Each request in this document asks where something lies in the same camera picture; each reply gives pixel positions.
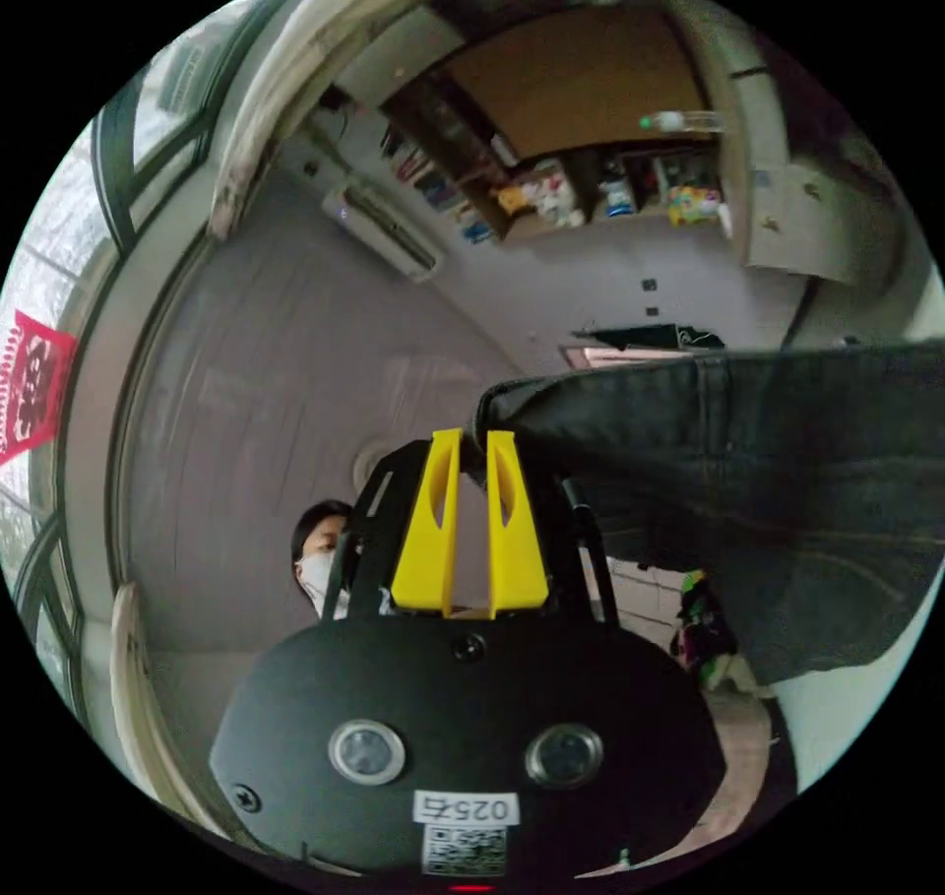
jeans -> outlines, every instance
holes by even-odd
[[[945,342],[694,354],[500,384],[489,429],[575,478],[607,554],[702,568],[759,683],[878,659],[945,555]]]

black hair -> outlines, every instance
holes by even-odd
[[[307,511],[302,513],[292,531],[292,584],[296,590],[302,591],[298,585],[298,579],[295,576],[295,564],[302,559],[302,548],[308,540],[308,536],[326,519],[333,517],[348,518],[354,509],[346,501],[339,501],[336,498],[326,498],[313,504]]]

plastic bottle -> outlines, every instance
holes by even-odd
[[[722,119],[713,110],[661,110],[641,117],[640,126],[664,134],[719,134],[723,129]]]

label sticker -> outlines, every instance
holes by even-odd
[[[519,825],[518,794],[413,793],[413,822],[485,828]]]
[[[427,823],[423,827],[423,874],[504,875],[507,833],[504,826],[464,829]]]

person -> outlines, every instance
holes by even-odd
[[[345,501],[326,498],[308,508],[292,532],[292,575],[319,618],[325,606],[335,548],[352,510]],[[349,596],[347,590],[340,592],[336,617],[347,614]]]

